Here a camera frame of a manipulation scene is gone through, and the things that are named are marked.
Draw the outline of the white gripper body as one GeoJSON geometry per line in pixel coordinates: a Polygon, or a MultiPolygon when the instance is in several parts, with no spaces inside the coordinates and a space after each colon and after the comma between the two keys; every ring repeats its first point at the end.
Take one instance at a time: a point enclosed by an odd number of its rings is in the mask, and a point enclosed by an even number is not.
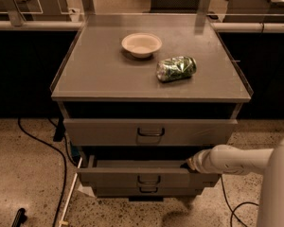
{"type": "Polygon", "coordinates": [[[211,173],[210,149],[202,150],[192,157],[193,169],[200,173],[211,173]]]}

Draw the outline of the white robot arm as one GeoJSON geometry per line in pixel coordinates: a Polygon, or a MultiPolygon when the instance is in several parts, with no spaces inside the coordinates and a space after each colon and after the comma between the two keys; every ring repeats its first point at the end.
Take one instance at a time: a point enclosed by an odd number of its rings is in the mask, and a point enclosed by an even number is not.
{"type": "Polygon", "coordinates": [[[257,227],[284,227],[284,138],[275,148],[239,149],[217,145],[197,152],[186,163],[192,170],[204,174],[261,174],[257,227]]]}

